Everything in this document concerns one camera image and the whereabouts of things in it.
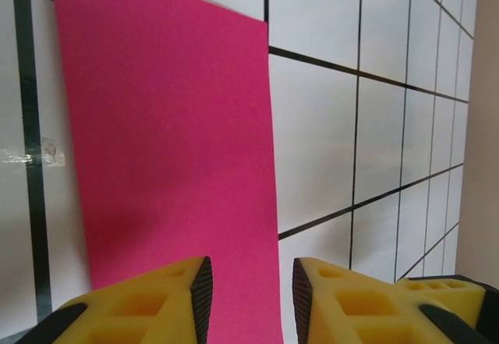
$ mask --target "white tiled wall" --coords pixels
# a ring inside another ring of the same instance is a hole
[[[212,1],[268,15],[285,342],[294,257],[387,282],[452,274],[476,0]],[[89,284],[53,3],[31,8],[58,307]],[[0,20],[2,338],[34,325],[37,304],[13,0]]]

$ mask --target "pink sheet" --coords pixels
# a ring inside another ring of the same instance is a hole
[[[208,342],[282,342],[266,25],[199,0],[55,7],[93,286],[209,255]]]

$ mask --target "beige wall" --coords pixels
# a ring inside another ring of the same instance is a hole
[[[499,286],[499,0],[478,0],[456,272]]]

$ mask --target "black rubber edge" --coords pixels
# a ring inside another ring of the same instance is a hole
[[[194,327],[197,344],[206,344],[213,299],[213,272],[211,259],[205,257],[190,287],[193,301]]]
[[[420,305],[419,309],[454,344],[490,344],[478,331],[460,317],[434,305]]]
[[[87,308],[85,303],[75,303],[54,311],[26,333],[17,344],[52,344]]]
[[[461,280],[463,282],[471,282],[485,289],[485,296],[483,297],[478,320],[476,321],[476,330],[489,342],[499,343],[499,323],[497,321],[497,314],[499,312],[499,289],[496,289],[493,286],[485,283],[476,282],[473,279],[467,278],[463,275],[443,275],[422,278],[409,278],[409,280],[425,279],[455,279]]]
[[[499,291],[492,287],[490,289],[486,286],[483,287],[485,289],[485,297],[483,298],[478,321],[476,322],[476,330],[490,342],[499,343],[499,321],[497,319],[499,312]]]
[[[295,258],[293,262],[292,283],[298,344],[306,344],[309,338],[313,288],[299,258]]]

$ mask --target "dark green vertical line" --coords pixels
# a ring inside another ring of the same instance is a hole
[[[14,0],[38,321],[52,311],[31,0]]]
[[[362,42],[362,0],[359,0],[359,28],[357,30],[357,70],[360,70],[360,44]],[[356,116],[353,129],[353,170],[352,170],[352,206],[356,202],[356,174],[357,174],[357,136],[359,133],[359,75],[356,77]],[[353,230],[354,230],[355,210],[352,210],[350,217],[350,251],[349,269],[352,270],[353,262]]]

